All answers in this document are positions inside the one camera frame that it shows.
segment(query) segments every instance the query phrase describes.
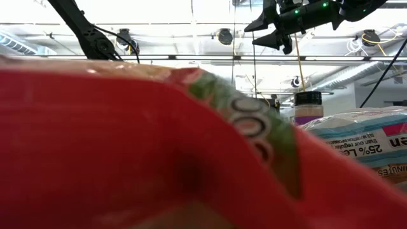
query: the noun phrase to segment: ceiling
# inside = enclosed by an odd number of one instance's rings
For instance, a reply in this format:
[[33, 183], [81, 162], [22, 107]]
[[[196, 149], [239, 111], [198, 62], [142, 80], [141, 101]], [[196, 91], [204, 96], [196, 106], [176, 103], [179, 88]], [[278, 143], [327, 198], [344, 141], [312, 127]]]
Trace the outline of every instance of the ceiling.
[[[233, 50], [235, 55], [241, 56], [253, 56], [253, 53], [256, 56], [284, 55], [281, 50], [251, 45], [253, 36], [258, 38], [271, 33], [274, 30], [273, 26], [254, 34], [244, 33], [244, 28], [261, 13], [261, 1], [258, 0], [252, 0], [252, 8], [245, 3], [246, 6], [236, 7], [236, 11], [230, 0], [76, 0], [76, 2], [91, 23], [113, 32], [118, 32], [122, 28], [130, 29], [132, 37], [140, 46], [141, 55], [233, 55]], [[326, 24], [310, 29], [306, 34], [298, 33], [300, 55], [383, 56], [377, 46], [364, 46], [364, 51], [350, 52], [352, 47], [349, 47], [349, 44], [355, 35], [360, 36], [363, 30], [374, 29], [382, 41], [389, 41], [382, 44], [384, 51], [388, 50], [398, 44], [404, 35], [407, 36], [406, 12], [407, 10], [401, 8], [383, 8], [359, 22], [343, 22], [336, 31], [332, 30], [331, 24]], [[230, 29], [235, 35], [234, 48], [233, 45], [222, 45], [217, 40], [217, 32], [221, 28]], [[33, 47], [42, 47], [42, 53], [39, 53], [42, 55], [83, 55], [73, 32], [47, 1], [7, 1], [5, 7], [0, 7], [1, 31], [8, 32]], [[16, 54], [4, 48], [0, 49], [0, 53]], [[296, 55], [295, 48], [290, 55]], [[231, 60], [142, 62], [171, 67], [199, 66], [227, 80], [231, 80], [232, 75]], [[233, 64], [236, 87], [251, 90], [251, 82], [254, 83], [253, 61], [233, 61]], [[316, 84], [346, 66], [348, 66], [346, 62], [305, 63], [303, 74], [308, 85]], [[293, 61], [290, 63], [258, 61], [256, 83], [259, 90], [289, 90], [290, 80], [299, 73], [298, 65], [296, 66], [296, 62]]]

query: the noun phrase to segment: plastic wrap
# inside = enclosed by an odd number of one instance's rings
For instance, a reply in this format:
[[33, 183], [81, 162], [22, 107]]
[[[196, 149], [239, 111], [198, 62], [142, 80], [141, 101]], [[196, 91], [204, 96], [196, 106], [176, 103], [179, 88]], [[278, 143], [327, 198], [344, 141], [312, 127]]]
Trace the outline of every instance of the plastic wrap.
[[18, 61], [0, 65], [0, 228], [404, 225], [405, 196], [211, 73]]
[[407, 191], [406, 107], [356, 109], [302, 128]]

